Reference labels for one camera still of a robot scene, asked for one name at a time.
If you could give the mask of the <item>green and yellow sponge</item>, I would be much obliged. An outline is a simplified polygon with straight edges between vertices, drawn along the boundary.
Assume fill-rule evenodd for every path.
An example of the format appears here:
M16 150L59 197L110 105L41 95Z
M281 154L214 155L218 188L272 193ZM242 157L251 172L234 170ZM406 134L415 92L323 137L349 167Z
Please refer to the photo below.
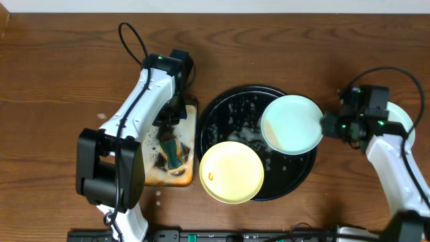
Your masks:
M180 142L171 139L160 143L161 154L166 160L167 173L179 177L185 173L185 161L181 157Z

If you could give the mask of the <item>mint plate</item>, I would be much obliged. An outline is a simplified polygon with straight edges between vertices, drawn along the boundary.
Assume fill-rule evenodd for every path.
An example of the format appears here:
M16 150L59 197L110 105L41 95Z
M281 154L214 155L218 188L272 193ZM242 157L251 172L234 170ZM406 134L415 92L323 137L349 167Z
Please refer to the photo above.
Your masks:
M301 155L322 140L321 109L307 97L285 95L272 101L261 117L265 142L278 152Z
M402 129L398 132L399 135L405 136L413 127L411 117L398 105L388 102L387 110L389 112L388 121L402 124Z

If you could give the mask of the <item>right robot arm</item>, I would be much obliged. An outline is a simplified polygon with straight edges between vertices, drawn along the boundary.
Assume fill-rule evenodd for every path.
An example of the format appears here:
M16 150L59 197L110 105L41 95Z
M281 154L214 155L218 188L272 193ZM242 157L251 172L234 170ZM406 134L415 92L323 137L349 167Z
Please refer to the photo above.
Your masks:
M320 119L323 136L341 139L359 149L382 184L392 218L378 235L381 241L429 238L429 197L411 147L415 129L409 115L390 102L386 87L348 87L339 94L342 110Z

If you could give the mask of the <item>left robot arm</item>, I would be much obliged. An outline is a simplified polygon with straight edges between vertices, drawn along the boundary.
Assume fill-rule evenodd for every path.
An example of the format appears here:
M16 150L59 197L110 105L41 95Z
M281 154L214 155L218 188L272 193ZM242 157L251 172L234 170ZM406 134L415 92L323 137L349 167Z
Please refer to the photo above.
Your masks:
M139 200L144 188L142 144L152 127L166 130L187 118L183 89L194 62L189 52L148 55L135 88L97 130L77 140L76 191L103 212L106 233L84 233L84 241L143 241L148 223Z

